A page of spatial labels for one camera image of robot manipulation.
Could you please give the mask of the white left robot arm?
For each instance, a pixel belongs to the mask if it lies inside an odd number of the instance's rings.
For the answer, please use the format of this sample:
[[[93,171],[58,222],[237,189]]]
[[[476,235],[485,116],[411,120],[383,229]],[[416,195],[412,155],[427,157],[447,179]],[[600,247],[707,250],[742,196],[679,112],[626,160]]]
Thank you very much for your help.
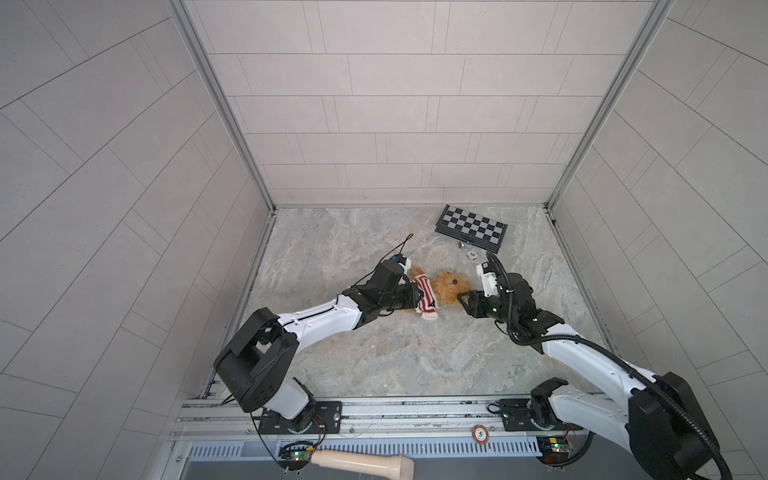
[[[334,299],[293,313],[254,311],[216,357],[213,367],[245,413],[265,408],[294,432],[310,426],[316,400],[287,372],[296,353],[333,335],[353,331],[396,310],[414,309],[423,298],[410,280],[411,261],[395,254],[380,261],[363,284]]]

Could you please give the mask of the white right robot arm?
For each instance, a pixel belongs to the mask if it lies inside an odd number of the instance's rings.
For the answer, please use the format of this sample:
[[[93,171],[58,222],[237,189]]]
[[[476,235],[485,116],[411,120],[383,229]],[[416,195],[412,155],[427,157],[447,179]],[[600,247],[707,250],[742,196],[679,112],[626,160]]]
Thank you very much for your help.
[[[480,271],[483,288],[458,294],[473,318],[490,318],[518,346],[555,359],[595,385],[587,394],[552,378],[531,392],[533,422],[572,423],[632,454],[654,479],[696,479],[707,463],[732,478],[719,442],[688,382],[623,360],[591,341],[556,314],[540,309],[520,275]]]

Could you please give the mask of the red white striped knit sweater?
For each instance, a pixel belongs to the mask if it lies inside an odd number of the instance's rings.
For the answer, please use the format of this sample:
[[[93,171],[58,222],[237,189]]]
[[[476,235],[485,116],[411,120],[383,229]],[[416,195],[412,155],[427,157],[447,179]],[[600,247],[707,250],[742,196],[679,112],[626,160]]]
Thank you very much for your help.
[[[416,311],[424,320],[437,320],[439,318],[437,296],[433,290],[431,280],[425,273],[416,274],[412,280],[422,293],[421,299],[417,303]]]

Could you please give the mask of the brown teddy bear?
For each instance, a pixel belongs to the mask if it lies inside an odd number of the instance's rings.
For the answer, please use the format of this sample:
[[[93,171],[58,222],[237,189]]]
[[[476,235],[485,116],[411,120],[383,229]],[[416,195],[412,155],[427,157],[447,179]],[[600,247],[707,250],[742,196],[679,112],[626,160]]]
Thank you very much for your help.
[[[419,273],[425,272],[419,267],[413,267],[409,271],[409,278],[412,280],[412,278]],[[438,273],[434,278],[429,277],[429,279],[431,280],[433,290],[437,296],[437,312],[438,308],[441,306],[458,305],[459,301],[457,300],[457,296],[470,290],[469,280],[458,273],[444,271]]]

